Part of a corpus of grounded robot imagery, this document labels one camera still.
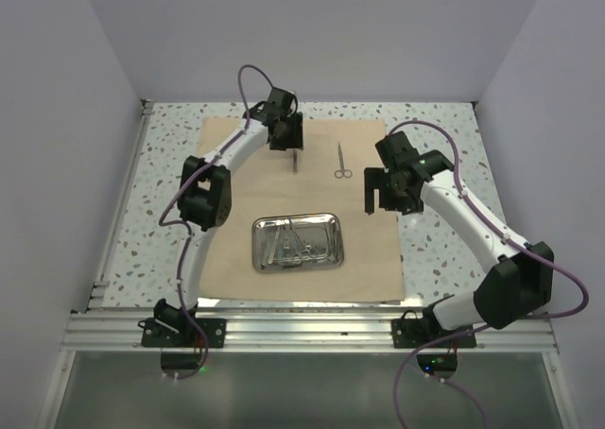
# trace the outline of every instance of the scissors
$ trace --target scissors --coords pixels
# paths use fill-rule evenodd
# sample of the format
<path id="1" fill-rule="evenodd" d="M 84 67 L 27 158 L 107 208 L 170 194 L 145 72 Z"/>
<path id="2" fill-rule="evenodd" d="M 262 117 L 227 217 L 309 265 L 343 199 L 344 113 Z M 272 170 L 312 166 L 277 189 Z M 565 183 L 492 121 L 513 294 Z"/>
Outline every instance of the scissors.
<path id="1" fill-rule="evenodd" d="M 340 169 L 334 171 L 334 177 L 337 179 L 350 179 L 353 172 L 351 169 L 345 169 L 344 167 L 344 158 L 342 158 L 342 147 L 340 146 L 340 143 L 338 143 L 338 160 L 340 161 Z"/>

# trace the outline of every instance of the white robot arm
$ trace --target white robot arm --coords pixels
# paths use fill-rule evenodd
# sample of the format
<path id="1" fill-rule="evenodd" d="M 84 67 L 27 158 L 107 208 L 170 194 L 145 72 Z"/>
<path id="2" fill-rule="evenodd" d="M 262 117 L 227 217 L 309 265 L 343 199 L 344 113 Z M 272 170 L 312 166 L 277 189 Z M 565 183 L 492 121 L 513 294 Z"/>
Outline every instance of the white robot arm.
<path id="1" fill-rule="evenodd" d="M 258 120 L 251 119 L 247 122 L 244 119 L 220 146 L 204 155 L 200 163 L 214 161 L 215 166 L 224 166 L 230 173 L 234 173 L 250 155 L 266 146 L 267 142 L 268 128 Z M 225 148 L 227 151 L 221 155 L 219 151 Z M 198 304 L 199 279 L 217 229 L 218 226 L 214 226 L 204 231 L 201 226 L 193 226 L 194 237 L 184 256 L 181 270 L 181 288 L 187 310 L 193 309 Z M 176 288 L 166 298 L 166 302 L 175 307 L 181 305 Z"/>
<path id="2" fill-rule="evenodd" d="M 475 323 L 501 329 L 550 301 L 552 269 L 501 241 L 458 194 L 454 166 L 437 150 L 419 154 L 407 137 L 398 132 L 376 144 L 385 168 L 366 168 L 365 210 L 374 211 L 374 191 L 379 206 L 404 215 L 433 208 L 471 249 L 486 277 L 475 292 L 439 300 L 423 309 L 423 317 L 405 319 L 408 336 L 422 341 L 437 339 Z M 510 240 L 531 252 L 553 260 L 544 242 L 530 245 L 495 216 L 468 187 L 462 188 L 477 208 Z"/>

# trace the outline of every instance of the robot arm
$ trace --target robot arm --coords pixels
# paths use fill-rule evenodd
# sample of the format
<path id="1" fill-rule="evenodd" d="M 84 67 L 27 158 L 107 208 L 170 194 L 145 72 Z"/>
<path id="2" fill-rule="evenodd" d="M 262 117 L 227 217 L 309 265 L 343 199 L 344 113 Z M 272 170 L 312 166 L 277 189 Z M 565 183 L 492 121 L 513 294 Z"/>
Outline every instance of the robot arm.
<path id="1" fill-rule="evenodd" d="M 433 208 L 471 249 L 486 277 L 475 292 L 439 300 L 423 309 L 423 317 L 406 319 L 404 326 L 423 340 L 432 340 L 460 327 L 487 323 L 501 329 L 550 301 L 552 269 L 526 257 L 498 238 L 458 195 L 454 166 L 436 150 L 420 155 L 402 133 L 376 144 L 385 168 L 366 168 L 366 213 L 374 211 L 374 191 L 379 207 L 404 215 Z M 545 244 L 527 240 L 500 221 L 462 183 L 472 202 L 510 239 L 552 261 Z"/>
<path id="2" fill-rule="evenodd" d="M 192 309 L 198 304 L 199 280 L 204 262 L 208 255 L 208 249 L 215 237 L 216 230 L 221 226 L 229 211 L 231 210 L 231 173 L 235 172 L 256 150 L 264 147 L 268 142 L 268 128 L 260 121 L 251 119 L 247 124 L 244 119 L 239 127 L 217 148 L 205 154 L 201 159 L 189 157 L 183 167 L 183 179 L 187 179 L 200 165 L 212 163 L 215 173 L 208 173 L 207 178 L 211 181 L 208 197 L 204 201 L 207 204 L 201 214 L 208 214 L 205 219 L 200 216 L 199 206 L 201 203 L 186 199 L 180 201 L 181 217 L 191 220 L 198 225 L 193 226 L 194 237 L 189 245 L 188 253 L 184 256 L 182 264 L 182 294 L 187 309 Z M 227 148 L 224 154 L 220 150 Z M 216 215 L 213 216 L 211 205 L 216 207 Z M 180 306 L 177 292 L 171 292 L 166 299 L 171 306 Z"/>
<path id="3" fill-rule="evenodd" d="M 303 116 L 290 109 L 294 99 L 294 94 L 272 88 L 267 101 L 251 108 L 250 119 L 243 119 L 220 146 L 201 158 L 192 156 L 185 160 L 181 186 L 207 166 L 178 201 L 181 218 L 195 225 L 181 269 L 181 290 L 187 310 L 198 304 L 199 280 L 210 244 L 216 229 L 231 211 L 231 174 L 266 144 L 272 150 L 303 148 Z M 204 189 L 200 182 L 209 182 L 210 187 Z M 181 305 L 176 289 L 166 302 L 173 307 Z"/>

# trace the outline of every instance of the cable connector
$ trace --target cable connector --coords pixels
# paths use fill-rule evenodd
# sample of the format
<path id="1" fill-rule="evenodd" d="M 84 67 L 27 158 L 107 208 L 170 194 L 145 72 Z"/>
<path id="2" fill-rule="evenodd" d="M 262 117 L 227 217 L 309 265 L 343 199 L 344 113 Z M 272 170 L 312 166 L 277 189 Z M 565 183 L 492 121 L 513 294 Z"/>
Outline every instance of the cable connector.
<path id="1" fill-rule="evenodd" d="M 500 243 L 502 245 L 507 245 L 510 240 L 510 234 L 508 232 L 502 232 L 502 236 L 500 237 Z"/>

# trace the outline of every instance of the black mounting plate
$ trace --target black mounting plate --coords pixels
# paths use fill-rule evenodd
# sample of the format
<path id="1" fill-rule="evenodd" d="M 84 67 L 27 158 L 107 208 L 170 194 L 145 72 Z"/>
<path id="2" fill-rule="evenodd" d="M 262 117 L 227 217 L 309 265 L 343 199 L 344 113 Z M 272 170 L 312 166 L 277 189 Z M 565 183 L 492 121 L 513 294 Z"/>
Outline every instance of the black mounting plate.
<path id="1" fill-rule="evenodd" d="M 414 320 L 415 319 L 406 318 L 406 323 L 414 323 Z M 444 337 L 447 335 L 453 335 L 454 333 L 467 332 L 469 330 L 473 330 L 472 325 L 463 326 L 463 327 L 460 327 L 451 332 L 442 331 L 438 335 L 435 335 L 434 339 L 439 339 L 440 337 Z M 432 339 L 420 339 L 419 337 L 416 337 L 416 336 L 409 337 L 409 336 L 406 336 L 406 332 L 409 333 L 409 331 L 404 329 L 403 322 L 400 318 L 394 318 L 390 322 L 390 335 L 393 338 L 393 347 L 395 349 L 416 349 L 417 347 L 420 347 L 423 344 L 426 344 L 427 342 L 432 340 Z M 462 336 L 462 337 L 459 337 L 457 339 L 457 341 L 458 341 L 459 349 L 472 349 L 472 348 L 476 347 L 475 335 Z M 448 341 L 446 341 L 443 344 L 436 345 L 434 347 L 434 349 L 437 349 L 437 348 L 447 349 L 448 347 L 450 347 L 450 343 Z"/>
<path id="2" fill-rule="evenodd" d="M 196 322 L 208 336 L 208 347 L 222 349 L 227 333 L 227 320 L 224 318 L 196 318 Z M 191 338 L 191 336 L 185 338 L 182 334 L 159 324 L 153 317 L 141 320 L 139 327 L 143 329 L 143 337 L 141 338 L 141 346 L 143 347 L 194 347 L 192 341 L 185 340 Z"/>

